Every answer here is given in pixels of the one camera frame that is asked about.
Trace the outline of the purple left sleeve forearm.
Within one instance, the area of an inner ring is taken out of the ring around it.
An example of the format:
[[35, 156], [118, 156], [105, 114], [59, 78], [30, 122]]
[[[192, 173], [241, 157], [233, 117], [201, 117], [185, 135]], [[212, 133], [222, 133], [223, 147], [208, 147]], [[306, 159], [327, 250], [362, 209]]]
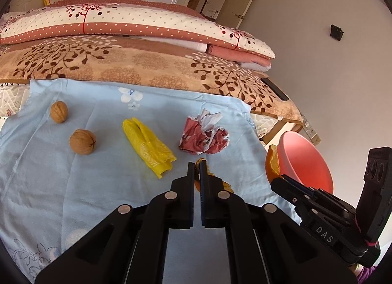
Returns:
[[368, 279], [375, 270], [376, 270], [375, 266], [371, 266], [370, 268], [368, 268], [358, 264], [354, 271], [354, 274], [357, 278], [357, 282], [359, 284], [363, 284], [366, 281], [366, 279]]

